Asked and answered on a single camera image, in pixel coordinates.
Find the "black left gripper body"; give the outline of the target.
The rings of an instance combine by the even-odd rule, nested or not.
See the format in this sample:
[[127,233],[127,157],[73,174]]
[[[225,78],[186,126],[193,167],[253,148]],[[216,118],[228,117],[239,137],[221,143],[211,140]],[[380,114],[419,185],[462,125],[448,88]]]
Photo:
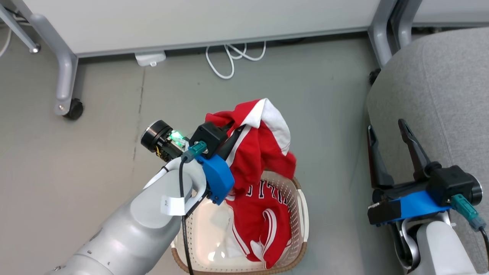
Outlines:
[[213,122],[205,122],[197,128],[191,137],[189,144],[194,146],[198,142],[206,143],[206,149],[202,152],[203,158],[212,158],[227,141],[227,132],[217,127]]

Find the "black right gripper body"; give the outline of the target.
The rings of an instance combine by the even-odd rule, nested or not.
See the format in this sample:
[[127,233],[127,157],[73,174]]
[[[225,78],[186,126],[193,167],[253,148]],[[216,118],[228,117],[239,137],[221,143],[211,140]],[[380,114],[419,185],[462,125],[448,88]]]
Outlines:
[[429,164],[428,170],[430,175],[426,180],[394,183],[390,189],[374,189],[372,201],[390,201],[425,190],[442,207],[448,206],[451,198],[457,194],[463,195],[472,205],[482,201],[483,191],[479,181],[457,165],[442,168],[439,163]]

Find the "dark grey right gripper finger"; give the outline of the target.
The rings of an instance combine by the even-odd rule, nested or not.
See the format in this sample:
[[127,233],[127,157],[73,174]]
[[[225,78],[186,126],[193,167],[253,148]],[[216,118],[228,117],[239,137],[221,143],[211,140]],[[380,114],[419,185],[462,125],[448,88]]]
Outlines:
[[419,141],[405,120],[399,119],[398,126],[401,132],[402,140],[408,146],[409,155],[414,168],[414,179],[416,181],[428,179],[429,175],[426,172],[426,166],[430,163],[430,160],[426,155],[426,152],[419,144]]
[[368,154],[371,175],[371,186],[374,189],[393,188],[393,177],[388,174],[384,160],[379,151],[379,142],[372,125],[368,126]]

